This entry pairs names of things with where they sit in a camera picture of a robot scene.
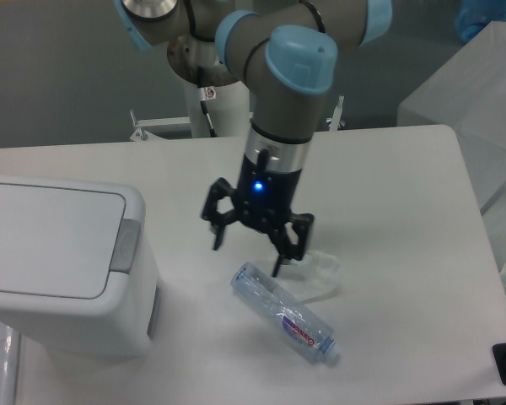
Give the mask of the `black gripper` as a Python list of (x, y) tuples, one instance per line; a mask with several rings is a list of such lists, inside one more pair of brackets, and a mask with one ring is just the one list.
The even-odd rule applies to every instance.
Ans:
[[(201, 213), (201, 218), (210, 223), (215, 236), (213, 250), (217, 251), (223, 244), (226, 227), (239, 219), (253, 230), (270, 233), (278, 254), (272, 269), (273, 277), (279, 274), (285, 261), (301, 261), (315, 221), (311, 213), (291, 213), (301, 172), (265, 170), (258, 173), (257, 165), (245, 156), (236, 190), (226, 179), (218, 178), (208, 190)], [(230, 200), (231, 209), (221, 213), (218, 204), (225, 198)]]

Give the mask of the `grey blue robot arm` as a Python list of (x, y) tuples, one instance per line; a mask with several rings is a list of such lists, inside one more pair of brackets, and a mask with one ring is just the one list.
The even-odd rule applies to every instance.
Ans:
[(238, 183), (216, 180), (202, 210), (215, 245), (228, 225), (240, 222), (269, 237), (278, 264), (301, 260), (315, 218), (294, 213), (291, 204), (338, 55), (382, 36), (391, 2), (299, 1), (265, 15), (232, 1), (118, 1), (115, 7), (142, 48), (183, 36), (214, 45), (215, 62), (256, 97)]

